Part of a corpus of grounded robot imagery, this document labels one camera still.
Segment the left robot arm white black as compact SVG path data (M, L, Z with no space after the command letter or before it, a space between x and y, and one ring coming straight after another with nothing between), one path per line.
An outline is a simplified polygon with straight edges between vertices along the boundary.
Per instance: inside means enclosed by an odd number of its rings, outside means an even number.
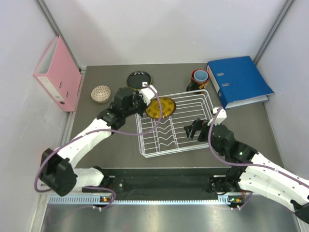
M61 197L73 190L88 187L106 191L109 179L104 177L100 168L77 168L77 164L101 141L119 133L126 118L135 114L143 115L151 100L157 96L157 90L152 85L145 85L136 91L128 87L118 89L110 106L101 111L87 128L63 146L55 150L48 148L43 152L34 181L35 190L41 191L38 181L42 181L49 190Z

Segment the patterned small bowl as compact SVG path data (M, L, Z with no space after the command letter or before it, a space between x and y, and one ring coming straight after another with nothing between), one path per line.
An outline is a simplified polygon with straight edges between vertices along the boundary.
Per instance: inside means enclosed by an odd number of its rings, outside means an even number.
M111 97L111 89L108 86L97 86L91 92L91 98L96 103L106 103Z

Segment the black gold plate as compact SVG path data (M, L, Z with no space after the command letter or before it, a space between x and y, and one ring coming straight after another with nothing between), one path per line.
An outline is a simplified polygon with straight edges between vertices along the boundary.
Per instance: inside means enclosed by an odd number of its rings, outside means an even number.
M145 113L153 119L166 118L172 115L176 110L176 103L173 99L168 97L159 97L161 102L160 110L159 101L157 98L152 99L149 106L146 108Z

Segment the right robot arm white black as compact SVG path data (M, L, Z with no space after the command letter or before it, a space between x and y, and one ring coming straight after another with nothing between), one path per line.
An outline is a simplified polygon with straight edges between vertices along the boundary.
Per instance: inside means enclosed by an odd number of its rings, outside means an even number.
M225 125L212 126L196 119L185 126L187 138L200 132L197 140L208 142L213 155L231 166L225 185L230 191L250 191L271 199L293 212L305 223L309 221L309 182L271 162L251 146L239 142Z

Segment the light blue cup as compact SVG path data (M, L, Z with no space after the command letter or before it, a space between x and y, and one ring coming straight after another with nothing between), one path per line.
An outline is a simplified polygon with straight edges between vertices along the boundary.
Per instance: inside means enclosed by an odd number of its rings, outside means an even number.
M200 82L200 83L206 82L208 78L209 78L209 74L206 70L199 69L199 70L194 71L193 79L196 82Z

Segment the black skull mug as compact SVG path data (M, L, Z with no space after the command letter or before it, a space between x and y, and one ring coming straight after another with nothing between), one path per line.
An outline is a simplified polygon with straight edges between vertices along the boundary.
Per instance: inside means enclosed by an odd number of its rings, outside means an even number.
M210 76L209 76L209 78L206 82L202 82L202 83L196 82L193 79L194 71L191 74L191 81L190 81L190 84L187 86L186 91L195 91L195 90L205 89L207 87L209 81L210 81Z

